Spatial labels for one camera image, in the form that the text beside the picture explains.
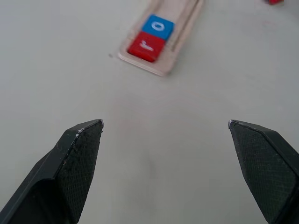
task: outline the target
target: red block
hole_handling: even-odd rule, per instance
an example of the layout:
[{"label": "red block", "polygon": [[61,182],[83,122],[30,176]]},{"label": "red block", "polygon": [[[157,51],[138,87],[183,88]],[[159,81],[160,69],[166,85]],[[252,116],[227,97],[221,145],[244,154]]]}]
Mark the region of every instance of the red block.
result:
[{"label": "red block", "polygon": [[145,32],[140,32],[128,49],[128,53],[154,62],[165,46],[165,41]]},{"label": "red block", "polygon": [[280,3],[280,2],[282,2],[282,1],[284,1],[284,0],[269,0],[269,3],[270,3],[271,5],[274,5],[274,4]]}]

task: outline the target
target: red object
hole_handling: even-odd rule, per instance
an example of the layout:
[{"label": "red object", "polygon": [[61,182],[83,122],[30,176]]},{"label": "red object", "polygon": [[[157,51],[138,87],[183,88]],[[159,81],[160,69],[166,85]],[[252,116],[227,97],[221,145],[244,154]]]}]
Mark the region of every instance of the red object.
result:
[{"label": "red object", "polygon": [[280,3],[280,2],[282,2],[282,1],[284,1],[284,0],[269,0],[269,3],[270,3],[271,5],[274,5],[274,4]]},{"label": "red object", "polygon": [[154,62],[159,57],[164,46],[165,40],[142,31],[129,47],[128,53],[146,61]]}]

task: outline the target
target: blue block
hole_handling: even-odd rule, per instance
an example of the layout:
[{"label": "blue block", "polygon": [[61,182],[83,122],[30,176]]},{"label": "blue block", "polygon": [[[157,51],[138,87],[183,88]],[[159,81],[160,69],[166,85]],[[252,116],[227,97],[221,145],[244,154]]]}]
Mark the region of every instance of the blue block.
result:
[{"label": "blue block", "polygon": [[173,32],[174,23],[156,15],[151,15],[142,31],[167,41]]}]

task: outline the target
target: textured rubber pad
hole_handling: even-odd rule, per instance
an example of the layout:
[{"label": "textured rubber pad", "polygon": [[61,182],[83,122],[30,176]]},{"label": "textured rubber pad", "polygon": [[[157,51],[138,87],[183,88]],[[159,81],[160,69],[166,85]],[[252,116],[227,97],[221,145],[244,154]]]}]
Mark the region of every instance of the textured rubber pad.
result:
[{"label": "textured rubber pad", "polygon": [[57,175],[59,188],[74,223],[80,219],[93,180],[101,136],[99,125],[79,131]]},{"label": "textured rubber pad", "polygon": [[298,177],[260,132],[230,127],[244,179],[268,223],[277,223],[298,189]]}]

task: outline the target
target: white table surface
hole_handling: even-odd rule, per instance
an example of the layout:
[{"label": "white table surface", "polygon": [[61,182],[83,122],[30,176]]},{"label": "white table surface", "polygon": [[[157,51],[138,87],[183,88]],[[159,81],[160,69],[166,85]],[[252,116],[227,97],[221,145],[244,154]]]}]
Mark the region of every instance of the white table surface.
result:
[{"label": "white table surface", "polygon": [[65,129],[105,123],[81,224],[265,224],[229,119],[299,148],[299,2],[206,0],[166,78],[116,57],[147,0],[0,1],[0,207]]}]

